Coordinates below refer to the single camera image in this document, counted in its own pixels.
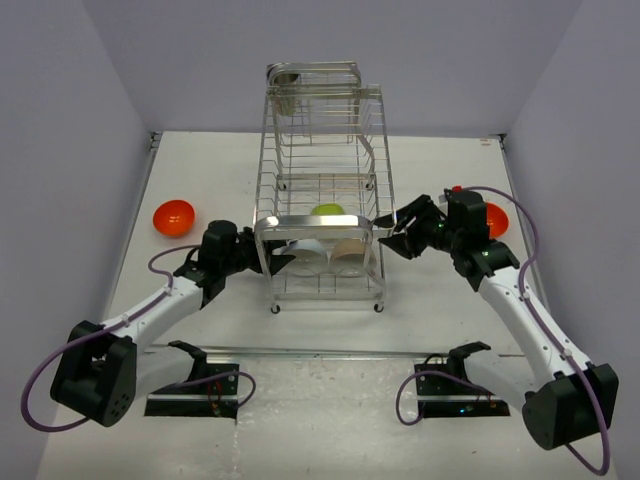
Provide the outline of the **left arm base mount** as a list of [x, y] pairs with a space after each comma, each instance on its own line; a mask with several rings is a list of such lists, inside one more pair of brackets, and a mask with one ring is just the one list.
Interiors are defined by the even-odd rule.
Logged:
[[182, 341], [170, 343], [190, 355], [194, 360], [192, 372], [185, 383], [216, 376], [208, 383], [192, 386], [169, 385], [152, 392], [146, 400], [145, 417], [184, 418], [228, 418], [237, 419], [239, 400], [237, 398], [239, 377], [222, 376], [223, 373], [239, 372], [238, 363], [211, 363], [208, 355], [199, 347]]

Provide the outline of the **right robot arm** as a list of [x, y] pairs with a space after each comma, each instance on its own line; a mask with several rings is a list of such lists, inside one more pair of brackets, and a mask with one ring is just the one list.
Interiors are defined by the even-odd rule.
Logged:
[[427, 195], [374, 220], [389, 229], [381, 244], [412, 260], [427, 248], [448, 254], [455, 271], [497, 313], [524, 354], [530, 376], [509, 372], [483, 342], [449, 351], [441, 377], [456, 392], [473, 388], [498, 396], [521, 412], [534, 442], [544, 450], [571, 447], [594, 434], [607, 435], [619, 379], [596, 365], [562, 331], [526, 280], [529, 261], [493, 238], [483, 188], [444, 192], [441, 210]]

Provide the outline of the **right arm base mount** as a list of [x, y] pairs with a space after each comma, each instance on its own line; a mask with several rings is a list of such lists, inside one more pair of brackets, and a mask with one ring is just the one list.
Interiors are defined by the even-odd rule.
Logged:
[[472, 342], [451, 349], [447, 355], [431, 353], [414, 365], [422, 372], [415, 379], [420, 419], [508, 417], [506, 402], [480, 387], [471, 387], [463, 367], [469, 355], [490, 351], [483, 342]]

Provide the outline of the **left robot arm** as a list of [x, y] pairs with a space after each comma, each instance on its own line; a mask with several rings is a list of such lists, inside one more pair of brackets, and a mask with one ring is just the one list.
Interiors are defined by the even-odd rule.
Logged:
[[174, 325], [204, 309], [225, 288], [228, 277], [251, 270], [276, 274], [294, 261], [282, 240], [267, 241], [259, 257], [250, 228], [227, 220], [209, 224], [184, 263], [163, 271], [165, 284], [147, 300], [100, 324], [83, 321], [71, 331], [61, 355], [51, 398], [104, 427], [119, 422], [134, 400], [163, 388], [195, 393], [221, 381], [210, 375], [204, 351], [184, 341], [160, 350], [147, 348]]

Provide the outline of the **orange plastic bowl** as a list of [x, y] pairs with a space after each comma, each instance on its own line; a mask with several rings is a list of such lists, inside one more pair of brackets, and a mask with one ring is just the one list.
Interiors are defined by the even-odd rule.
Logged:
[[187, 235], [196, 219], [194, 207], [182, 199], [169, 200], [161, 204], [154, 212], [152, 224], [161, 235], [178, 238]]
[[486, 223], [491, 239], [498, 239], [509, 229], [510, 220], [506, 211], [492, 202], [486, 203]]

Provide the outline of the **white ribbed bowl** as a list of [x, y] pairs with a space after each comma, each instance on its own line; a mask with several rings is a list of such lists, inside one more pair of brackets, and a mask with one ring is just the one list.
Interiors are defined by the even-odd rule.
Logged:
[[324, 273], [328, 265], [326, 249], [315, 239], [303, 239], [302, 248], [287, 248], [282, 254], [295, 255], [296, 259], [285, 267], [289, 274], [300, 277], [311, 277]]

